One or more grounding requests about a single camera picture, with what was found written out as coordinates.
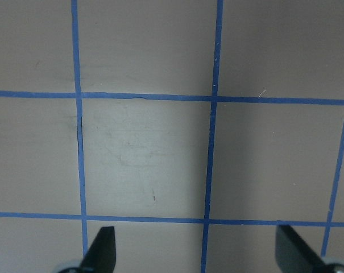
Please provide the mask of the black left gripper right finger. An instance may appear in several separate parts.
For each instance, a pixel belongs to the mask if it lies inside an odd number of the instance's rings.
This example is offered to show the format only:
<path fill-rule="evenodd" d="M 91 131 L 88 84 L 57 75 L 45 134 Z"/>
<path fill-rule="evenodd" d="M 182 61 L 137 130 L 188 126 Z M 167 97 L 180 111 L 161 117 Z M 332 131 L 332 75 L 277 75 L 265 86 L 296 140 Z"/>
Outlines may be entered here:
<path fill-rule="evenodd" d="M 325 272 L 326 264 L 290 225 L 278 225 L 275 261 L 284 273 Z"/>

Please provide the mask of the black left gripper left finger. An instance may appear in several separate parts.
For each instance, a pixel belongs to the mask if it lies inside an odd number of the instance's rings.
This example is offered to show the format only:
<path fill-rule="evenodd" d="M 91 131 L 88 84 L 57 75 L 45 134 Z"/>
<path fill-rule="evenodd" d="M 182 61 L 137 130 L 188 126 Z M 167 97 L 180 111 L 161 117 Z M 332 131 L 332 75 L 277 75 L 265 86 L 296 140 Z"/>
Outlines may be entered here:
<path fill-rule="evenodd" d="M 113 226 L 100 228 L 77 272 L 112 273 L 116 265 L 116 241 Z"/>

